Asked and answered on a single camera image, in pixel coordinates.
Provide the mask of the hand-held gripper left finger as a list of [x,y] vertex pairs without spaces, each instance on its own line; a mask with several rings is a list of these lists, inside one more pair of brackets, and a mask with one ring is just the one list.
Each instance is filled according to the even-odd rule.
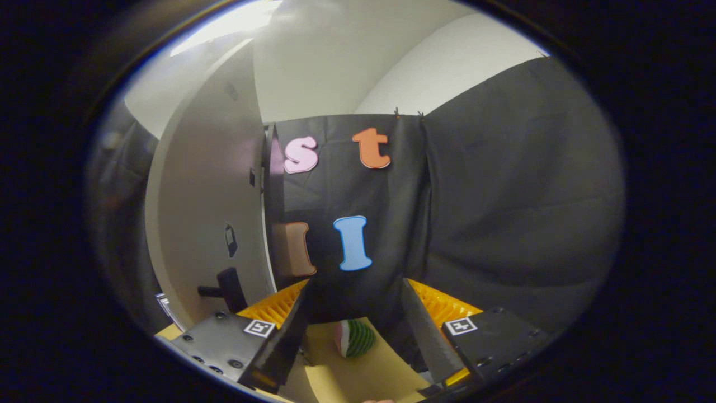
[[305,288],[295,283],[239,313],[215,311],[156,341],[188,365],[240,390],[275,395],[291,372],[308,327]]

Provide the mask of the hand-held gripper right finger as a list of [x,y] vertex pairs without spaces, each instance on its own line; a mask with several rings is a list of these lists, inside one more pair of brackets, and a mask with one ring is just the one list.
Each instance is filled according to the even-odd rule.
[[481,390],[526,367],[557,329],[513,287],[445,290],[404,278],[401,304],[438,393]]

